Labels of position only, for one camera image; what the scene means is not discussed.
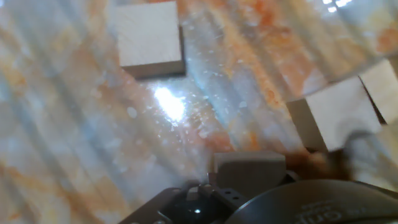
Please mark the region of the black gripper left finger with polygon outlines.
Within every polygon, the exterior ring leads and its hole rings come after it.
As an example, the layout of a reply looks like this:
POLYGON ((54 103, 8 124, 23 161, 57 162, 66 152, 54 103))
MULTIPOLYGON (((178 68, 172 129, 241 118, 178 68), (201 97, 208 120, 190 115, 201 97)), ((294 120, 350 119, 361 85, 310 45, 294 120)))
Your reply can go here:
POLYGON ((225 221, 248 199, 233 189, 205 184, 168 188, 119 224, 207 224, 225 221))

